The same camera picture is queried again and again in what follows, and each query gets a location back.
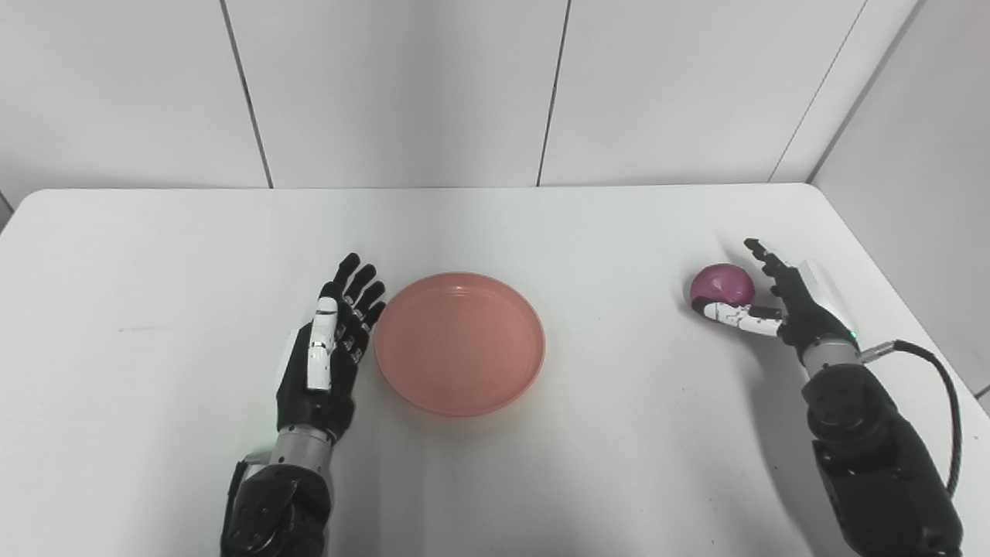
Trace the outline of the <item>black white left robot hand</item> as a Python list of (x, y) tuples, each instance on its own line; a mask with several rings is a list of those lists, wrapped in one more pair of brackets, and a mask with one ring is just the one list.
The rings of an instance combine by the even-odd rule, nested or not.
[(351, 426), (360, 362), (386, 307), (385, 285), (376, 275), (375, 265), (350, 253), (321, 288), (311, 320), (288, 343), (276, 392), (277, 429), (307, 426), (336, 442)]

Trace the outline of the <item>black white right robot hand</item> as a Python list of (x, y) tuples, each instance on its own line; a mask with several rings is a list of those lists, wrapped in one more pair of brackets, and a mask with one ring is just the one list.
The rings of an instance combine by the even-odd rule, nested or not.
[(781, 340), (795, 349), (809, 374), (835, 364), (858, 363), (862, 350), (855, 332), (831, 302), (830, 292), (817, 280), (813, 267), (790, 265), (756, 237), (746, 239), (745, 246), (763, 265), (763, 274), (772, 279), (770, 293), (779, 305), (756, 303), (756, 283), (745, 269), (714, 264), (698, 272), (689, 285), (688, 304), (694, 313), (746, 333)]

